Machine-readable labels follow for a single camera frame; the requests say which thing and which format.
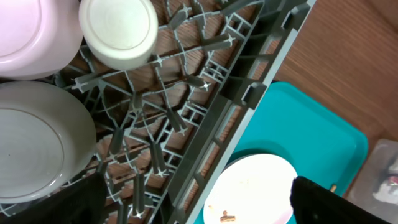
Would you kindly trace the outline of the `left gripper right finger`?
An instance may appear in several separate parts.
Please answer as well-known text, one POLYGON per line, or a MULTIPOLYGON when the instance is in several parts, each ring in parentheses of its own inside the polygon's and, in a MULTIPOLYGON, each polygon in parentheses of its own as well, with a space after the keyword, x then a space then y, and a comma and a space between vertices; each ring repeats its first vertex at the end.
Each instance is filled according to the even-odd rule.
POLYGON ((290 204, 297 224, 389 224, 302 176, 292 182, 290 204))

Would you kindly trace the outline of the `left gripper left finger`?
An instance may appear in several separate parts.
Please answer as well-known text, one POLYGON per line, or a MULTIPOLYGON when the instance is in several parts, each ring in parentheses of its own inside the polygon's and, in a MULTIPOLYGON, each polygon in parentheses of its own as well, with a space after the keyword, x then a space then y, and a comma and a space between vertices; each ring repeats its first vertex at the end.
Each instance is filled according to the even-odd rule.
POLYGON ((104 177, 95 173, 33 207, 1 220, 1 224, 97 224, 106 196, 104 177))

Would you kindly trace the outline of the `large white plate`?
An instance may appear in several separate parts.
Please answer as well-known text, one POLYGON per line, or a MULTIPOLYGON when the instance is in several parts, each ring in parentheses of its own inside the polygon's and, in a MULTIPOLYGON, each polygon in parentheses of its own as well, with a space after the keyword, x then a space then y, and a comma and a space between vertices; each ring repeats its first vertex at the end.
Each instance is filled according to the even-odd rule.
POLYGON ((293 165, 273 154, 244 156, 227 166, 203 207, 204 223, 288 223, 293 165))

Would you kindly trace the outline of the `grey bowl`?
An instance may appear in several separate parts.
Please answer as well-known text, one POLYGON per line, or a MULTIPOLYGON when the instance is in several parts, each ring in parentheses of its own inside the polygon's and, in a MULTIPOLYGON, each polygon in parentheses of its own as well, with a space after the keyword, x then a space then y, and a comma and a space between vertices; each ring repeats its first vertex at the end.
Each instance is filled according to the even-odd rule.
POLYGON ((1 85, 1 203, 42 198, 81 172, 95 152, 90 113, 42 82, 1 85))

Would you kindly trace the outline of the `white napkin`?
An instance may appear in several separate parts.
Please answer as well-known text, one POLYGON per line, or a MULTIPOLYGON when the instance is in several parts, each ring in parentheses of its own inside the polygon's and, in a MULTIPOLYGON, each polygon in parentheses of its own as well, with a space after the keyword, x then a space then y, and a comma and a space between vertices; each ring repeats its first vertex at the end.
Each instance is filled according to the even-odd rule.
POLYGON ((380 202, 397 205, 397 185, 388 184, 388 178, 392 175, 397 176, 397 165, 391 165, 388 168, 381 184, 373 193, 373 197, 380 202))

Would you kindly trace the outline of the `red snack wrapper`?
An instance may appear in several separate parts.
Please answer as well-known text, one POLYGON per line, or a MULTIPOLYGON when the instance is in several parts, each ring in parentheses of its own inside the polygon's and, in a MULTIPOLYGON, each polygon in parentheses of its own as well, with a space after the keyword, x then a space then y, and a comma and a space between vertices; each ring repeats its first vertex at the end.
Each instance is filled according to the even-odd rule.
POLYGON ((388 184, 389 185, 398 185, 398 176, 396 176, 396 175, 389 176, 388 184))

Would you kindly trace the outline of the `small pink plate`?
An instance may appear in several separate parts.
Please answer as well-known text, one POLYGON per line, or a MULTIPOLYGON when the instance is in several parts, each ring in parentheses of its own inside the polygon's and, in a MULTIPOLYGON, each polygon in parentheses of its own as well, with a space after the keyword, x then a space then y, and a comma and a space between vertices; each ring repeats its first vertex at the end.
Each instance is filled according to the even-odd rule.
POLYGON ((83 40, 79 0, 1 0, 1 77, 52 75, 75 57, 83 40))

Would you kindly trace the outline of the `white cup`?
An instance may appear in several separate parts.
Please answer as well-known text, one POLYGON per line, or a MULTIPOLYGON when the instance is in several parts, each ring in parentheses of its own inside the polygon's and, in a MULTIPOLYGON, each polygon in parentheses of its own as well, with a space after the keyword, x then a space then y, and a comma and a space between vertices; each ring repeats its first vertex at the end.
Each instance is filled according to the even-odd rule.
POLYGON ((78 15, 91 53, 109 68, 138 68, 155 49, 159 24, 150 0, 82 0, 78 15))

